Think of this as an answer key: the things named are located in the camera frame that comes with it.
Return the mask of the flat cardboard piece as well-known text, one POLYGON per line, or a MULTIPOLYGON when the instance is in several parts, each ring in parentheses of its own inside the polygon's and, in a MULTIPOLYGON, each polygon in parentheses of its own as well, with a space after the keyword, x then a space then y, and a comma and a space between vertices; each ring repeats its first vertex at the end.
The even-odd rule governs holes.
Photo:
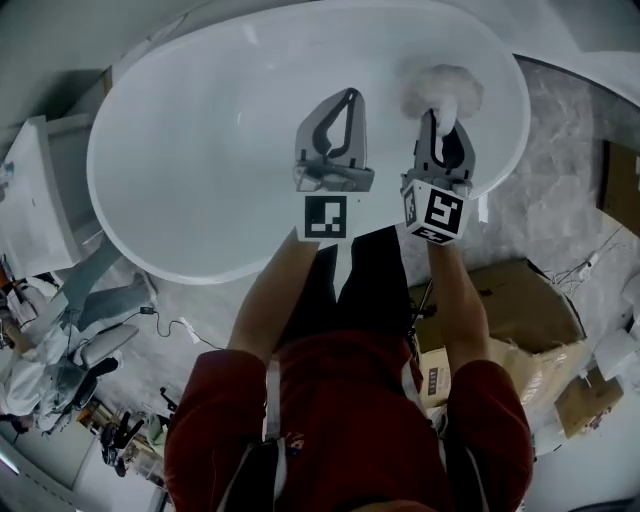
POLYGON ((618 379, 605 380, 597 367, 574 378, 555 401, 565 437, 571 439, 597 429, 623 395, 618 379))

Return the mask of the white vanity sink cabinet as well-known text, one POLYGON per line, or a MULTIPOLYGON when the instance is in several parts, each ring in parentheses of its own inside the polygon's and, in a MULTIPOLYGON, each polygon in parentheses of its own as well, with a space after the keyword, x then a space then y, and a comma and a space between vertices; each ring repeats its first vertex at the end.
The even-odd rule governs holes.
POLYGON ((101 232, 86 170, 92 123, 29 118, 0 161, 0 263, 18 279, 73 267, 101 232))

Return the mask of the black office chair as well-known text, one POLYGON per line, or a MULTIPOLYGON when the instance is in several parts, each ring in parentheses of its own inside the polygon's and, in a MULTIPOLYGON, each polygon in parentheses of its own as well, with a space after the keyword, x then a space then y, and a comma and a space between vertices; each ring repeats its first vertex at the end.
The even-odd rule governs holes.
POLYGON ((118 424, 107 423, 100 434, 100 445, 103 462, 114 469, 117 476, 126 476, 127 468, 121 453, 131 443, 144 425, 144 420, 140 419, 133 427, 129 427, 131 414, 125 412, 118 424))

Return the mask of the small cardboard box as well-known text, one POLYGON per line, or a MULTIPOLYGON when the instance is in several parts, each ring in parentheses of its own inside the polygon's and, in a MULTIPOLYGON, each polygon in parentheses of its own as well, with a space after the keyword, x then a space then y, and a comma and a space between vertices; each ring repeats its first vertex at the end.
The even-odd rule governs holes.
POLYGON ((598 208, 640 238, 640 153, 603 142, 598 208))

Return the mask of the person's right forearm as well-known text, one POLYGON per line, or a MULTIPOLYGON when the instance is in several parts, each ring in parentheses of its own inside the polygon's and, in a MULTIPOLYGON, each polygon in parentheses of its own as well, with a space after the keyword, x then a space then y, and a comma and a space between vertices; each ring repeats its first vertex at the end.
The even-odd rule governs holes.
POLYGON ((484 305, 453 245, 427 244, 433 294, 451 377, 466 364, 489 359, 484 305))

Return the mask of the green cloth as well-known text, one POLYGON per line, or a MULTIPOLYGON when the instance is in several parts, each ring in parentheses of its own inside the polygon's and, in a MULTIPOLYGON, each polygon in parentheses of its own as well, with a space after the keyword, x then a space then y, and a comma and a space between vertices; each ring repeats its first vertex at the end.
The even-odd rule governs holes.
POLYGON ((148 445, 158 454, 164 453, 166 435, 170 420, 166 416, 152 413, 146 418, 146 440, 148 445))

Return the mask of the large cardboard box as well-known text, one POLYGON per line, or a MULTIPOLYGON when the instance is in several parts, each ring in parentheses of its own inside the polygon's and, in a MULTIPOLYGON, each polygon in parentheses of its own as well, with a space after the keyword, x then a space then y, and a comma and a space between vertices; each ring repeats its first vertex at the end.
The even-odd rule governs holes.
MULTIPOLYGON (((486 310, 491 360, 509 373, 527 413, 547 409, 589 352, 571 302, 526 259, 476 269, 470 278, 486 310)), ((436 408, 446 403, 451 387, 440 318, 427 287, 410 293, 420 308, 420 396, 426 408, 436 408)))

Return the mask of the fluffy white duster brush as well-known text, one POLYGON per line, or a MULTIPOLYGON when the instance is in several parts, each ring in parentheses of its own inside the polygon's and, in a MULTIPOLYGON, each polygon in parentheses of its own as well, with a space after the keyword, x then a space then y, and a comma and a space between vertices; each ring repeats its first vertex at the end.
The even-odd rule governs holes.
POLYGON ((415 71, 401 95, 405 117, 421 120, 434 114, 436 135, 449 135, 457 121, 474 116, 482 106, 484 87, 461 66, 440 64, 415 71))

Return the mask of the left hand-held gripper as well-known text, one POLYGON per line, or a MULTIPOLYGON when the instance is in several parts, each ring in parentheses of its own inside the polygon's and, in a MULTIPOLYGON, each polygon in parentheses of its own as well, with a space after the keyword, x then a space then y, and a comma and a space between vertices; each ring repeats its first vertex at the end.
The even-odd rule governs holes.
POLYGON ((364 168, 366 117, 361 93, 346 88, 316 106, 297 130, 295 155, 298 238, 352 239, 375 178, 372 169, 364 168))

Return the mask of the person's red shirt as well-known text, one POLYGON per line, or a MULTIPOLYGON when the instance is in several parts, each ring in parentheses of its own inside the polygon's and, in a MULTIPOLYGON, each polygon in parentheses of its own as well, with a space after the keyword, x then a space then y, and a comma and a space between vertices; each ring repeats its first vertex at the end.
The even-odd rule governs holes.
MULTIPOLYGON (((275 512, 346 512, 406 500, 424 512, 515 512, 533 473, 527 419, 509 374, 476 360, 454 374, 439 456, 429 420, 404 393, 401 338, 338 331, 285 346, 280 432, 287 477, 275 512)), ((165 479, 177 512, 215 512, 247 447, 262 438, 266 366, 237 350, 200 355, 171 421, 165 479)))

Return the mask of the person's left forearm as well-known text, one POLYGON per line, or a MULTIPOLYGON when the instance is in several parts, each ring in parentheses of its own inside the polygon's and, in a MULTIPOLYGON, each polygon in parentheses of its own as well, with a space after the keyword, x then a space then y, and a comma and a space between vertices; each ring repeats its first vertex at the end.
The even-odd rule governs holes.
POLYGON ((270 363, 318 248, 317 242, 300 241, 295 230, 288 234, 246 295, 231 332, 230 350, 270 363))

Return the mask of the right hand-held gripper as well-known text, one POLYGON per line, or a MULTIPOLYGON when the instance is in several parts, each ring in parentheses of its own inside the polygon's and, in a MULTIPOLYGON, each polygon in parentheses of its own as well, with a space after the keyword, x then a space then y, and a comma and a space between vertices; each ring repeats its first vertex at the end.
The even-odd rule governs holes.
POLYGON ((437 121, 432 109, 421 118, 413 169, 401 176, 405 226, 414 236, 435 245, 460 240, 471 213, 476 155, 469 136, 457 121, 442 138, 442 162, 436 157, 437 121), (447 176, 436 176, 444 172, 447 176))

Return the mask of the person's black trousers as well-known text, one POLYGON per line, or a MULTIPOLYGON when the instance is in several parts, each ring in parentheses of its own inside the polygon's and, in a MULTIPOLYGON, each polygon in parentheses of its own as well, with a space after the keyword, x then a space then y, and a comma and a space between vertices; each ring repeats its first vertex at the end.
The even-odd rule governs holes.
POLYGON ((339 293, 334 290, 336 262, 335 246, 318 251, 278 346, 340 330, 406 338, 411 303, 396 228, 353 240, 351 272, 339 293))

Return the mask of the white oval bathtub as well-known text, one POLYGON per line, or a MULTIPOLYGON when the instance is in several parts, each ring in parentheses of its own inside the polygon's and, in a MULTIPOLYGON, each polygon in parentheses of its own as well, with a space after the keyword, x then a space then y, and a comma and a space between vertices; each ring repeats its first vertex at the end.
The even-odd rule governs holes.
POLYGON ((88 146, 91 201, 105 233, 147 272, 191 285, 259 271, 295 224, 295 134, 322 100, 364 96, 375 171, 355 233, 404 218, 400 176, 418 133, 400 110, 414 70, 468 69, 482 84, 464 122, 473 195, 520 160, 530 101, 520 67, 472 15, 429 0, 322 0, 243 16, 167 43, 114 85, 88 146))

